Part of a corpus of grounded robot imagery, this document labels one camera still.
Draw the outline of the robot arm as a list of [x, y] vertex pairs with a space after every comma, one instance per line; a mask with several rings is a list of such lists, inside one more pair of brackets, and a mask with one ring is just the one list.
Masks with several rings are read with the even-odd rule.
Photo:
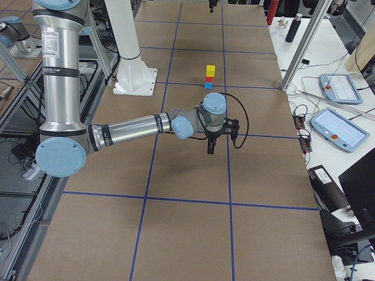
[[209, 2], [209, 12], [213, 13], [214, 8], [217, 6], [218, 0], [208, 0]]
[[94, 124], [83, 113], [80, 98], [79, 34], [91, 21], [89, 1], [34, 1], [32, 9], [42, 35], [46, 113], [35, 154], [42, 172], [69, 177], [83, 168], [89, 154], [104, 147], [167, 132], [186, 139], [203, 131], [208, 152], [214, 152], [216, 138], [227, 125], [226, 99], [217, 92], [191, 110], [176, 108], [117, 124]]

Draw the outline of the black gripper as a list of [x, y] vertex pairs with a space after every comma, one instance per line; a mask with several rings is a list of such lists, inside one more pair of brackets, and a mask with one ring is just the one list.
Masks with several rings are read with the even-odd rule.
[[209, 131], [205, 129], [204, 133], [207, 137], [207, 153], [209, 155], [213, 155], [216, 146], [216, 139], [223, 134], [223, 130], [220, 129], [218, 131]]

